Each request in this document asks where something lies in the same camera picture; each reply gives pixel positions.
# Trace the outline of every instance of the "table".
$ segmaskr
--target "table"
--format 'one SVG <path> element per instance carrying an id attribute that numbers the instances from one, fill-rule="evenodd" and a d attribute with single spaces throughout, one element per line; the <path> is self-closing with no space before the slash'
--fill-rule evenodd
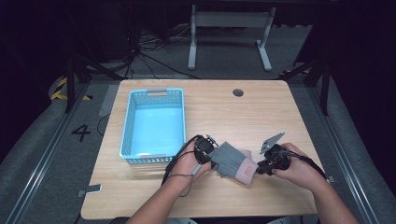
<path id="1" fill-rule="evenodd" d="M 161 185 L 164 164 L 130 165 L 120 157 L 120 142 L 128 95 L 135 89 L 182 88 L 186 134 L 210 134 L 238 149 L 250 149 L 252 159 L 263 140 L 285 132 L 279 143 L 292 142 L 321 163 L 288 84 L 280 80 L 124 80 L 113 105 L 90 185 L 103 190 L 87 194 L 81 215 L 86 219 L 129 217 Z M 237 97 L 233 90 L 244 95 Z M 312 194 L 275 176 L 255 174 L 252 184 L 220 177 L 211 171 L 194 183 L 188 197 L 179 198 L 170 217 L 291 216 L 315 214 Z"/>

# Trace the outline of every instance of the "forearm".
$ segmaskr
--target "forearm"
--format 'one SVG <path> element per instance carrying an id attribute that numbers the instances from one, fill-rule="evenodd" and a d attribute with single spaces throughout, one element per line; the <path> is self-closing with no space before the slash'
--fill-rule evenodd
<path id="1" fill-rule="evenodd" d="M 326 181 L 311 191 L 314 194 L 321 223 L 358 223 L 332 186 Z"/>
<path id="2" fill-rule="evenodd" d="M 187 177 L 178 176 L 168 179 L 128 220 L 132 223 L 164 223 L 177 198 L 187 186 Z"/>

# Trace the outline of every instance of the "plastic basket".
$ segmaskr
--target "plastic basket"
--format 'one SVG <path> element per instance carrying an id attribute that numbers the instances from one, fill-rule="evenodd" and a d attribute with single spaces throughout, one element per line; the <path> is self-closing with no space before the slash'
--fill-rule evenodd
<path id="1" fill-rule="evenodd" d="M 130 164 L 169 162 L 186 142 L 183 90 L 131 91 L 120 156 Z"/>

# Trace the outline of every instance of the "round hole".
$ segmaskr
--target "round hole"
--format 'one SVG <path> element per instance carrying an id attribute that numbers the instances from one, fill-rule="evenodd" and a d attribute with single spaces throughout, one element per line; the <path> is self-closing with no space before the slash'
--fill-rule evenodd
<path id="1" fill-rule="evenodd" d="M 235 89 L 235 90 L 233 90 L 233 95 L 237 96 L 237 97 L 241 97 L 244 95 L 244 92 L 242 90 Z"/>

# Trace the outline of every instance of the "hand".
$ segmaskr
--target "hand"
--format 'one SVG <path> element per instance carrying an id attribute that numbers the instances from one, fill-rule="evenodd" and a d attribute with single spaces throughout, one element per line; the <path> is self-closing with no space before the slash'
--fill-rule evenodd
<path id="1" fill-rule="evenodd" d="M 186 187 L 190 184 L 191 182 L 191 177 L 188 175 L 192 174 L 192 171 L 197 167 L 199 164 L 198 161 L 195 159 L 194 155 L 194 145 L 196 141 L 192 141 L 181 153 L 180 156 L 177 159 L 177 162 L 175 166 L 172 169 L 172 172 L 169 176 L 172 175 L 185 175 L 181 177 L 172 177 L 174 179 L 181 179 L 183 178 L 184 180 L 188 181 L 183 181 L 183 183 L 180 184 L 187 184 Z M 198 173 L 193 177 L 193 181 L 199 179 L 202 175 L 210 171 L 211 169 L 211 162 L 207 162 L 202 165 L 201 169 L 198 171 Z"/>
<path id="2" fill-rule="evenodd" d="M 281 145 L 286 150 L 295 152 L 301 156 L 306 156 L 299 148 L 291 143 Z M 287 179 L 291 183 L 304 188 L 313 190 L 317 185 L 327 181 L 308 163 L 298 158 L 291 157 L 289 169 L 282 171 L 273 169 L 272 172 L 279 178 Z"/>

